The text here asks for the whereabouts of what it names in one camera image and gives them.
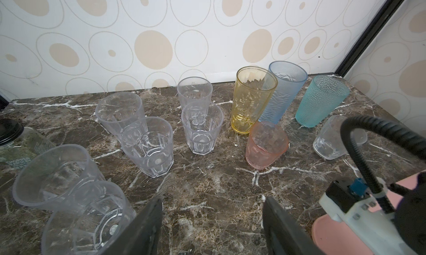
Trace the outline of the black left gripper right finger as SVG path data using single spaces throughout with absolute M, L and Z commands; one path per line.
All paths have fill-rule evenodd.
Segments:
M 322 255 L 312 238 L 273 197 L 266 197 L 262 223 L 270 255 Z

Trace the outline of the clear faceted glass three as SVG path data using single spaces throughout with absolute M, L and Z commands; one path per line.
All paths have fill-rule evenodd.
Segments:
M 122 134 L 122 150 L 151 178 L 163 176 L 174 163 L 173 129 L 160 117 L 144 117 L 129 125 Z

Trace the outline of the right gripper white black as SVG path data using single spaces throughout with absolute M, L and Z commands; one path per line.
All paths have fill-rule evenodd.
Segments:
M 378 201 L 367 191 L 361 178 L 333 181 L 319 203 L 329 217 L 345 223 L 375 255 L 423 255 L 426 252 L 426 173 L 420 172 L 410 181 L 412 189 L 397 183 L 385 192 L 399 195 L 395 211 L 385 214 L 380 208 L 372 212 Z

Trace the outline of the clear faceted glass two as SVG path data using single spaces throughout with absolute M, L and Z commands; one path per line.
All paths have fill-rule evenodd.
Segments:
M 124 130 L 133 122 L 145 117 L 139 95 L 117 92 L 102 99 L 95 108 L 99 122 L 121 143 Z

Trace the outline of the clear faceted glass one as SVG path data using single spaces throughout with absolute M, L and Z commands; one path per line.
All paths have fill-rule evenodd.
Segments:
M 60 145 L 34 158 L 17 176 L 12 194 L 22 206 L 59 211 L 72 208 L 67 198 L 93 181 L 104 181 L 88 151 L 74 144 Z

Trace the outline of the clear faceted glass four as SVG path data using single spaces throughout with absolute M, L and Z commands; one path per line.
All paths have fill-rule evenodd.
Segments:
M 181 113 L 187 144 L 197 155 L 207 155 L 214 150 L 224 121 L 220 106 L 210 101 L 194 101 Z

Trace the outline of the clear faceted glass five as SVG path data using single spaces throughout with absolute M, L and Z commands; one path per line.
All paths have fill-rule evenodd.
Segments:
M 64 203 L 43 230 L 44 255 L 101 255 L 136 217 L 122 189 L 109 181 L 87 183 Z

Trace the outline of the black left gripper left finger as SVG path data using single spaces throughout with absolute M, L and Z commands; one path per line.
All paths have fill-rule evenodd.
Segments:
M 163 220 L 163 198 L 149 200 L 140 213 L 127 198 L 108 215 L 101 230 L 101 255 L 156 255 Z

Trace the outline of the clear faceted glass six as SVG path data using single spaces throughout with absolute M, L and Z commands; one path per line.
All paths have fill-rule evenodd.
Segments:
M 186 105 L 197 100 L 211 101 L 213 85 L 202 77 L 187 77 L 178 83 L 177 93 L 183 110 Z

